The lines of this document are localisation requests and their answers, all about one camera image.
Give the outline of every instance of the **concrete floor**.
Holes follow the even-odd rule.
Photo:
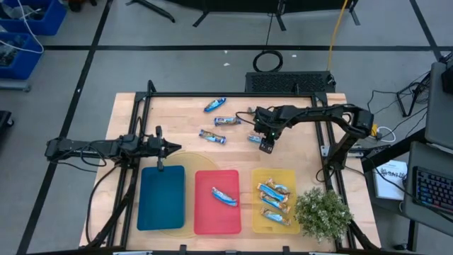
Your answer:
[[[81,13],[68,13],[54,37],[40,37],[44,45],[89,46],[95,37],[105,2],[84,6]],[[114,0],[99,45],[264,45],[270,18],[265,14],[211,13],[198,28],[192,23],[200,11],[159,0],[151,2],[175,16],[177,23],[139,6]],[[417,0],[426,23],[439,46],[453,45],[450,0]],[[349,13],[343,17],[337,45],[421,46],[430,44],[410,1],[360,0],[356,8],[361,26]],[[270,32],[270,45],[328,45],[339,11],[292,13],[283,16],[287,31],[277,22]],[[58,136],[66,117],[81,70],[89,56],[85,50],[47,50],[35,68],[29,93],[0,91],[0,109],[13,112],[16,124],[0,150],[0,253],[15,254],[30,216],[47,165],[46,141]],[[372,89],[398,91],[430,69],[432,51],[335,51],[332,73],[337,92],[361,107]],[[105,137],[114,96],[118,92],[143,91],[152,79],[158,91],[243,91],[245,73],[252,72],[259,50],[98,50],[81,91],[68,137],[94,140]],[[324,70],[328,52],[282,51],[282,71]],[[260,67],[276,65],[272,57]],[[378,94],[372,112],[395,100]],[[416,105],[415,111],[423,108]],[[403,139],[418,122],[418,115],[396,131]],[[396,104],[375,116],[379,125],[394,127],[403,120]],[[29,252],[75,249],[78,246],[94,174],[58,166]],[[408,220],[374,208],[382,247],[407,242]],[[453,238],[420,227],[418,251],[448,254]]]

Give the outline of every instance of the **blue bin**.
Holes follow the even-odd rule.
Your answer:
[[[4,0],[4,4],[10,7],[19,6],[17,0]],[[55,35],[66,16],[65,7],[58,0],[21,0],[22,6],[45,7],[44,18],[40,21],[27,20],[30,29],[35,35]],[[0,19],[0,26],[8,32],[29,33],[23,20]]]
[[[24,39],[23,49],[41,50],[41,47],[31,35],[26,33],[0,33],[0,40],[6,42],[7,40],[14,40],[16,36],[21,36]],[[19,50],[8,67],[0,67],[0,78],[28,79],[40,57],[41,54]]]

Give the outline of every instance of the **blue tray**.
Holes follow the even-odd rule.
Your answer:
[[[183,166],[142,170],[138,230],[181,228],[185,217],[185,174]]]
[[[31,35],[26,33],[0,33],[0,40],[14,40],[16,37],[24,40],[23,49],[40,51],[40,46]],[[33,72],[41,54],[19,50],[12,63],[7,67],[0,67],[0,78],[26,80]]]
[[[4,0],[4,4],[10,7],[17,7],[17,0]],[[30,29],[35,35],[56,35],[58,28],[66,16],[65,7],[58,0],[21,0],[23,6],[43,6],[46,9],[44,18],[39,21],[27,20]],[[0,26],[8,32],[29,33],[28,28],[22,20],[0,19]]]

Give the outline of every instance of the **green plant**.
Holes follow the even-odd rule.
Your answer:
[[[294,216],[304,228],[304,235],[323,239],[341,238],[352,220],[349,207],[334,191],[324,193],[320,188],[305,191],[297,197]]]

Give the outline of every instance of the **red tray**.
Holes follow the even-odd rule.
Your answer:
[[[238,201],[232,207],[212,195],[212,187]],[[238,234],[241,231],[239,173],[236,170],[197,171],[195,174],[196,234]]]

